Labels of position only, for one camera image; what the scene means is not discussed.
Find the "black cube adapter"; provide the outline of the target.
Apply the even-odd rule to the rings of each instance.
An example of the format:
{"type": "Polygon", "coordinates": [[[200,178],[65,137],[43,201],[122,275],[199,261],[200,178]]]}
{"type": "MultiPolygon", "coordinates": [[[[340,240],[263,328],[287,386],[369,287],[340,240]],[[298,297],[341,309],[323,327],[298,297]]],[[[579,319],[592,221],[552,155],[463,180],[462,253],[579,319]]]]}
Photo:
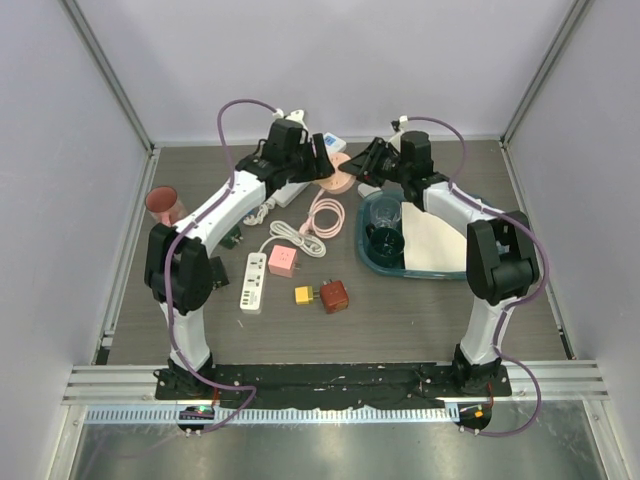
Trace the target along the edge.
{"type": "Polygon", "coordinates": [[[230,281],[226,268],[220,256],[215,256],[209,259],[209,264],[212,271],[213,289],[218,290],[227,286],[230,281]]]}

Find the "white plug adapter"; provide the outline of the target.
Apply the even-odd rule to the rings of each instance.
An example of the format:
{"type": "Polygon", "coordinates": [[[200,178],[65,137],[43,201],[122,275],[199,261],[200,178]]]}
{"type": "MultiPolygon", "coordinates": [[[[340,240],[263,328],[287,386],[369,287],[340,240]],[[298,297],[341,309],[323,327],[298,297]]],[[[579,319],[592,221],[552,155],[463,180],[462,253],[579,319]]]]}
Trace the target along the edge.
{"type": "Polygon", "coordinates": [[[359,196],[362,198],[366,198],[367,196],[373,193],[379,192],[380,190],[381,190],[380,187],[374,187],[364,183],[359,184],[357,187],[357,192],[359,196]]]}

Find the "teal plastic tray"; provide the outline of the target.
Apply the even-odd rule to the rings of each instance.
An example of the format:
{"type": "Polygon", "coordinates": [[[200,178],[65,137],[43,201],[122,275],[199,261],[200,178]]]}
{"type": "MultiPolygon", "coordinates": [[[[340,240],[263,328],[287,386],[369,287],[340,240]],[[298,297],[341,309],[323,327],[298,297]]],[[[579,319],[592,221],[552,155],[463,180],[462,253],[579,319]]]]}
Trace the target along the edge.
{"type": "MultiPolygon", "coordinates": [[[[356,251],[359,254],[362,262],[371,268],[377,274],[391,277],[404,277],[411,279],[423,279],[423,280],[455,280],[464,281],[466,279],[466,270],[464,273],[441,273],[441,272],[422,272],[407,270],[404,263],[404,253],[399,266],[395,268],[383,268],[374,264],[367,256],[366,247],[368,245],[368,233],[367,226],[371,224],[370,221],[370,206],[374,200],[379,197],[391,197],[398,200],[400,203],[404,202],[402,193],[400,191],[384,191],[373,193],[366,198],[363,198],[361,206],[359,207],[356,229],[355,229],[355,245],[356,251]]],[[[398,224],[399,232],[402,234],[402,225],[398,224]]]]}

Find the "white paper sheet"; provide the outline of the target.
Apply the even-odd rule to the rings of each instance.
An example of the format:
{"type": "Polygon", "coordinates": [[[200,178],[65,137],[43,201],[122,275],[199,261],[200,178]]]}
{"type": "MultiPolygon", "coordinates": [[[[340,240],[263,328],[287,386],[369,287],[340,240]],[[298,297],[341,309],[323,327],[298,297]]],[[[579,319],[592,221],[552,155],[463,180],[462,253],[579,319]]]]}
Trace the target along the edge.
{"type": "Polygon", "coordinates": [[[455,273],[466,270],[465,237],[438,217],[403,202],[401,223],[407,270],[455,273]]]}

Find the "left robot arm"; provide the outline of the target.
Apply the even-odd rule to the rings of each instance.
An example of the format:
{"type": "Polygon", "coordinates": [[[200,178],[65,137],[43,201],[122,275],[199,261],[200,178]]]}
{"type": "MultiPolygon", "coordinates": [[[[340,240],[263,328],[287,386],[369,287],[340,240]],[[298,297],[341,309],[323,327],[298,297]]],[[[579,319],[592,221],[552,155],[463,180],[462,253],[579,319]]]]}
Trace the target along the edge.
{"type": "Polygon", "coordinates": [[[205,397],[213,385],[212,354],[204,333],[204,305],[213,290],[210,255],[251,210],[278,190],[324,180],[335,172],[330,158],[343,149],[326,134],[309,134],[291,119],[277,119],[257,149],[232,166],[230,178],[192,214],[149,234],[144,283],[167,322],[170,365],[182,371],[179,388],[205,397]]]}

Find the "clear glass cup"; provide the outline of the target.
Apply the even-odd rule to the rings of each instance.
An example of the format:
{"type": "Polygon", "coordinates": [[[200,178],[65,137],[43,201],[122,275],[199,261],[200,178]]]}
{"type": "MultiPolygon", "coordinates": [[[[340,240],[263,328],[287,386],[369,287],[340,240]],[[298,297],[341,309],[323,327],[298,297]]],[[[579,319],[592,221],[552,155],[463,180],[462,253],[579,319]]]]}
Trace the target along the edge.
{"type": "Polygon", "coordinates": [[[370,206],[370,221],[376,228],[395,229],[401,219],[401,203],[391,197],[379,197],[370,206]]]}

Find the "green dragon cube adapter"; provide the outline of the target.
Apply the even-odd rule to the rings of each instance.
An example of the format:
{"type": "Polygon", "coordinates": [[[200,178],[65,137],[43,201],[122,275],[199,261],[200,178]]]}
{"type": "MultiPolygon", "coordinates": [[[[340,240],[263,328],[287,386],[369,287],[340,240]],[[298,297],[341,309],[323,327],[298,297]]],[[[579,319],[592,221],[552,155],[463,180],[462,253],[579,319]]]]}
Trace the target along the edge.
{"type": "Polygon", "coordinates": [[[243,241],[242,231],[239,225],[231,228],[220,240],[220,245],[225,249],[232,250],[243,241]]]}

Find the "yellow usb plug adapter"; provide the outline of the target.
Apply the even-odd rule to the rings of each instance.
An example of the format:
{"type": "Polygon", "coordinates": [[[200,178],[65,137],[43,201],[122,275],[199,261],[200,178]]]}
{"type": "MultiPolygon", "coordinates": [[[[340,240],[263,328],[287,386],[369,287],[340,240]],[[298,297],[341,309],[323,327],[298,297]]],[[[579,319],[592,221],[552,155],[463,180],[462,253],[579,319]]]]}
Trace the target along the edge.
{"type": "Polygon", "coordinates": [[[297,305],[309,305],[319,298],[319,292],[312,286],[299,286],[294,289],[294,301],[297,305]]]}

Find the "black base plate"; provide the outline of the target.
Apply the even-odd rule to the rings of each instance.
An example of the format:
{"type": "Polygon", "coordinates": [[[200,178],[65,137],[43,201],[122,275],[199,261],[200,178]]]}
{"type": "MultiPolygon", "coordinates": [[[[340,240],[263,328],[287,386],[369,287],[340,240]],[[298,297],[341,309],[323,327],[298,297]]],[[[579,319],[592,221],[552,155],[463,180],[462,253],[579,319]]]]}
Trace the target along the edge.
{"type": "Polygon", "coordinates": [[[211,402],[236,409],[256,389],[252,409],[346,410],[370,406],[381,410],[431,408],[444,398],[509,397],[507,370],[489,380],[456,383],[454,369],[439,363],[254,364],[207,367],[200,374],[231,391],[207,385],[179,367],[153,372],[158,400],[211,402]]]}

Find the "long white power strip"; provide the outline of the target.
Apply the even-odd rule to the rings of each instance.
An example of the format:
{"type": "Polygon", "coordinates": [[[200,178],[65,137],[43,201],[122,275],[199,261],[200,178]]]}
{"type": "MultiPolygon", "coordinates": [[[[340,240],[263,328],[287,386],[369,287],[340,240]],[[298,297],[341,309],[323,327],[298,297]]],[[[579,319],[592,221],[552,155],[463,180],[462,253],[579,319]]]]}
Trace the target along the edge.
{"type": "MultiPolygon", "coordinates": [[[[340,153],[346,150],[347,142],[341,137],[334,135],[333,133],[325,133],[323,135],[323,139],[328,154],[340,153]]],[[[309,182],[287,184],[281,189],[277,190],[267,200],[267,203],[271,206],[286,208],[309,185],[309,182]]]]}

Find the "pink cube adapter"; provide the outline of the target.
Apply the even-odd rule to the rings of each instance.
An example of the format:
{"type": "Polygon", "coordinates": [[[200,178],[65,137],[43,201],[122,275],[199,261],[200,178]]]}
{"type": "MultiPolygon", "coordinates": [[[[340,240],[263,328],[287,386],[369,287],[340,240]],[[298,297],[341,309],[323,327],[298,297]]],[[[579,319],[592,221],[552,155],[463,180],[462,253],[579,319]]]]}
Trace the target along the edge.
{"type": "Polygon", "coordinates": [[[292,278],[297,264],[297,257],[297,249],[275,245],[268,259],[268,270],[273,275],[292,278]]]}

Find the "small white usb power strip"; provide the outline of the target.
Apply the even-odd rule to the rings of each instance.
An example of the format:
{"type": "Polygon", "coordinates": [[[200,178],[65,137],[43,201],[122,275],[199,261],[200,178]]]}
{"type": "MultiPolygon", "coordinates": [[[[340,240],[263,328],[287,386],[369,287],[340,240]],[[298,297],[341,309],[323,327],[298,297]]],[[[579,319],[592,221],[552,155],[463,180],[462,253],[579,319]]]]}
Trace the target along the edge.
{"type": "Polygon", "coordinates": [[[267,256],[262,252],[252,252],[247,257],[239,301],[245,314],[260,314],[266,278],[267,256]]]}

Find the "pink round socket base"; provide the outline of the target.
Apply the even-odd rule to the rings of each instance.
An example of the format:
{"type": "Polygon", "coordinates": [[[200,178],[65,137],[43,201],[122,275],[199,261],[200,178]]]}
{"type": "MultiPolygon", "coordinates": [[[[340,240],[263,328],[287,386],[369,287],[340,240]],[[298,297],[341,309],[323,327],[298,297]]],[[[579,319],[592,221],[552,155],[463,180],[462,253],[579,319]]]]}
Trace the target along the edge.
{"type": "Polygon", "coordinates": [[[315,184],[326,192],[334,195],[343,194],[348,191],[354,185],[356,179],[353,175],[341,171],[339,167],[350,159],[351,157],[344,152],[331,154],[329,160],[334,167],[334,173],[327,178],[316,180],[315,184]]]}

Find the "red carp cube adapter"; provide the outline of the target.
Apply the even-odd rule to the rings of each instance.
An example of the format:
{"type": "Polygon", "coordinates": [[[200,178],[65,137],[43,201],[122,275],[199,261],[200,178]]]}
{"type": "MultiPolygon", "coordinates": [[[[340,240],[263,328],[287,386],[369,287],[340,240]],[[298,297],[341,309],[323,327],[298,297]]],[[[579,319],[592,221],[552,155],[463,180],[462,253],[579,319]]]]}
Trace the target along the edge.
{"type": "Polygon", "coordinates": [[[319,296],[327,314],[337,313],[349,306],[349,296],[341,280],[330,280],[323,284],[319,296]]]}

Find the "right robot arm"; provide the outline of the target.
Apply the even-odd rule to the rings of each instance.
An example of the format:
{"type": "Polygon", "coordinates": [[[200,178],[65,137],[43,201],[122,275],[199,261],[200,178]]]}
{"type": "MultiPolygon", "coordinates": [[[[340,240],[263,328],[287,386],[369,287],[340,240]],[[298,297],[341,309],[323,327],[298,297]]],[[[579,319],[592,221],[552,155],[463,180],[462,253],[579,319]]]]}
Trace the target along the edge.
{"type": "Polygon", "coordinates": [[[539,279],[526,215],[492,210],[460,191],[436,171],[429,136],[421,131],[403,132],[391,141],[375,138],[340,169],[370,186],[399,184],[408,202],[465,237],[466,280],[474,303],[467,331],[455,348],[451,380],[460,393],[477,393],[497,377],[502,330],[539,279]]]}

